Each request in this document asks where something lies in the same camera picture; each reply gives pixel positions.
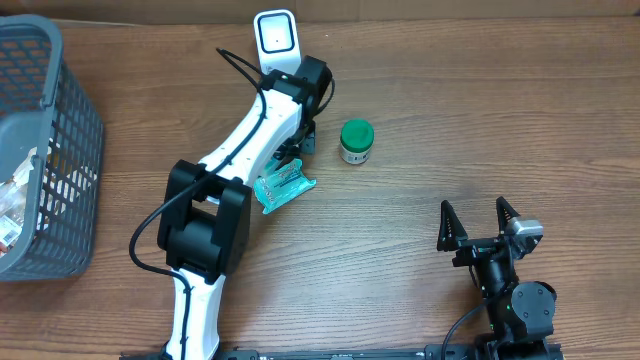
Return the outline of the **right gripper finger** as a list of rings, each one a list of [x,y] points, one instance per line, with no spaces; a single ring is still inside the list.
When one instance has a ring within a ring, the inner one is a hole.
[[[509,204],[509,202],[500,196],[496,199],[496,211],[499,225],[499,232],[504,233],[508,222],[520,214]]]
[[[440,227],[437,238],[438,251],[455,251],[468,240],[468,235],[453,206],[443,200],[440,207]]]

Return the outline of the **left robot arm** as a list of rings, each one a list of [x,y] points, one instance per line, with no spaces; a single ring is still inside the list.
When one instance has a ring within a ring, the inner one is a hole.
[[[175,285],[175,311],[163,359],[211,359],[226,278],[249,238],[252,187],[286,161],[315,151],[314,118],[332,96],[327,64],[306,56],[294,73],[262,75],[250,112],[198,164],[178,161],[169,173],[158,246]]]

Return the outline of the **grey plastic mesh basket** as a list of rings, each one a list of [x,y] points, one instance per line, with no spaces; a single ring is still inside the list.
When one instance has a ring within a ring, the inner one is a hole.
[[[1,255],[4,282],[88,268],[96,236],[105,128],[64,60],[58,27],[38,15],[1,20],[1,185],[26,185],[24,225]]]

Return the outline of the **green lid jar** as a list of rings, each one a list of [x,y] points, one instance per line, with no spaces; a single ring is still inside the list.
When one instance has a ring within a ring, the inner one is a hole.
[[[340,156],[352,165],[367,161],[375,140],[373,126],[365,119],[347,121],[340,133]]]

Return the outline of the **teal wet wipes pack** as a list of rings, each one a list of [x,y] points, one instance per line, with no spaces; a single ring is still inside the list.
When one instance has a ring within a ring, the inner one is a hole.
[[[271,175],[259,177],[254,182],[254,193],[263,206],[263,215],[274,212],[315,187],[317,181],[304,175],[302,165],[301,159],[293,159]]]

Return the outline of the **clear plastic snack bag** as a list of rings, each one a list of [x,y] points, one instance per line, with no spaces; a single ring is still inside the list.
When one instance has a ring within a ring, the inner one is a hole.
[[[13,178],[1,185],[1,255],[16,244],[22,233],[26,207],[26,185],[18,185]]]

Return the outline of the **white barcode scanner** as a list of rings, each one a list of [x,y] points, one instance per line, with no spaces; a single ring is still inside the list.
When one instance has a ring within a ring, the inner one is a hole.
[[[261,71],[295,73],[301,53],[293,13],[288,9],[260,12],[253,19],[253,27]]]

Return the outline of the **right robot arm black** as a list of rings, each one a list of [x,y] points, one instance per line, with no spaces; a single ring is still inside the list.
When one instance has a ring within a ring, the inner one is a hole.
[[[450,341],[456,330],[482,310],[487,312],[490,331],[476,336],[465,347],[471,359],[561,359],[559,345],[550,345],[557,292],[546,282],[522,282],[515,262],[532,253],[544,236],[536,218],[521,216],[503,198],[496,199],[498,234],[471,239],[453,206],[440,205],[437,250],[452,252],[452,264],[469,270],[482,302],[459,318],[440,346],[445,359],[452,350]]]

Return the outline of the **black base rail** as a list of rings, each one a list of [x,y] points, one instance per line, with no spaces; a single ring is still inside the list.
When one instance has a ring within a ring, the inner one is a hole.
[[[531,350],[515,350],[503,348],[499,352],[497,359],[551,359],[563,360],[564,354],[560,345],[549,345],[548,355],[543,355],[544,349]],[[404,349],[404,350],[335,350],[335,351],[311,351],[311,352],[271,352],[260,353],[256,350],[218,350],[213,359],[216,360],[439,360],[442,349],[441,345],[429,344],[423,349]],[[472,345],[454,344],[448,345],[446,348],[445,358],[447,360],[474,360],[474,359],[490,359],[488,356],[481,355]],[[166,354],[145,354],[145,355],[121,355],[121,360],[160,360],[172,359]]]

